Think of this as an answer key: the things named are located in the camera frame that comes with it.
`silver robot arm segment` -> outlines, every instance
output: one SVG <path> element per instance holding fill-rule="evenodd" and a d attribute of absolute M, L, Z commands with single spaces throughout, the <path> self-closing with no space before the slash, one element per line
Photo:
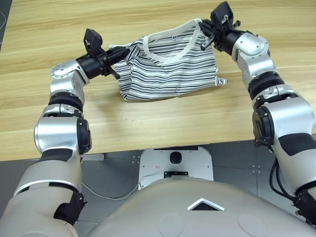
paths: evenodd
<path fill-rule="evenodd" d="M 256 146 L 267 146 L 275 153 L 273 168 L 282 170 L 293 196 L 275 190 L 293 201 L 307 222 L 316 225 L 316 142 L 312 138 L 315 116 L 310 104 L 285 84 L 274 66 L 269 44 L 263 37 L 236 28 L 227 2 L 203 20 L 200 28 L 219 51 L 232 56 L 242 72 L 242 80 L 253 104 L 253 131 Z"/>
<path fill-rule="evenodd" d="M 87 54 L 55 66 L 50 100 L 34 129 L 41 158 L 24 173 L 0 220 L 1 237 L 77 237 L 73 224 L 85 202 L 81 192 L 81 157 L 91 149 L 83 117 L 83 87 L 98 75 L 114 74 L 111 65 L 129 52 L 104 51 L 102 38 L 87 29 Z"/>

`gray floor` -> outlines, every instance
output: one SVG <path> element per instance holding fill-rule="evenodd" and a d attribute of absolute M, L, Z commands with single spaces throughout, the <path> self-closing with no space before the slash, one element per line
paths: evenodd
<path fill-rule="evenodd" d="M 0 0 L 0 49 L 12 0 Z"/>
<path fill-rule="evenodd" d="M 269 174 L 274 156 L 267 148 L 254 148 L 252 141 L 202 145 L 212 155 L 214 180 L 232 184 L 252 192 L 284 210 L 294 214 L 290 201 L 275 194 L 269 187 Z M 142 151 L 105 154 L 105 160 L 88 160 L 82 164 L 82 180 L 99 194 L 119 197 L 138 183 L 139 157 Z M 32 160 L 0 162 L 0 216 Z M 75 228 L 84 237 L 102 219 L 117 209 L 124 200 L 107 200 L 97 197 L 85 187 L 82 190 L 88 204 L 83 209 Z"/>

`white neckline trim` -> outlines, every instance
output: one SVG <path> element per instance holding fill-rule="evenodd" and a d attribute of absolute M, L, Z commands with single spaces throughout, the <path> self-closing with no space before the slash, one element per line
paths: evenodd
<path fill-rule="evenodd" d="M 199 22 L 202 22 L 201 19 L 193 19 L 191 21 L 188 21 L 186 23 L 184 23 L 183 25 L 181 26 L 178 26 L 176 28 L 173 28 L 173 29 L 170 29 L 170 30 L 167 30 L 167 31 L 162 31 L 162 32 L 158 32 L 158 33 L 154 33 L 154 34 L 151 34 L 149 36 L 144 36 L 143 37 L 143 47 L 144 47 L 144 52 L 149 56 L 151 57 L 152 59 L 154 60 L 157 60 L 159 62 L 162 62 L 162 63 L 174 63 L 176 61 L 178 61 L 180 58 L 182 58 L 185 54 L 187 54 L 191 48 L 194 46 L 197 38 L 198 38 L 198 34 L 200 32 L 200 27 L 199 27 Z M 174 57 L 162 57 L 162 56 L 159 56 L 157 54 L 154 54 L 154 53 L 150 53 L 149 52 L 149 47 L 148 47 L 148 41 L 149 40 L 158 40 L 158 39 L 161 39 L 161 38 L 165 38 L 165 37 L 171 37 L 173 35 L 178 35 L 180 33 L 183 33 L 189 29 L 191 29 L 192 27 L 196 27 L 195 30 L 194 30 L 194 33 L 192 35 L 192 38 L 190 40 L 190 42 L 187 44 L 187 46 L 180 52 L 178 53 L 176 56 Z"/>

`wooden table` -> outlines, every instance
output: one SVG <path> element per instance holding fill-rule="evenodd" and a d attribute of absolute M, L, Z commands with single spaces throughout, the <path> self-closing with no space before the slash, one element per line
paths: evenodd
<path fill-rule="evenodd" d="M 315 0 L 230 0 L 241 29 L 265 37 L 282 78 L 316 109 Z M 0 54 L 0 160 L 38 158 L 33 129 L 48 103 L 49 70 L 85 53 L 86 28 L 103 47 L 208 18 L 217 0 L 13 0 Z M 251 100 L 236 64 L 216 53 L 222 88 L 127 103 L 113 77 L 85 88 L 91 153 L 253 139 Z"/>

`white cloth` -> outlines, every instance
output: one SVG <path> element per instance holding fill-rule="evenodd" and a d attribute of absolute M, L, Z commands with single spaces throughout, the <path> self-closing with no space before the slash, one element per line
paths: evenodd
<path fill-rule="evenodd" d="M 182 95 L 227 83 L 217 77 L 213 48 L 200 45 L 205 35 L 193 19 L 177 28 L 141 37 L 123 46 L 127 58 L 115 64 L 124 100 L 150 100 Z"/>

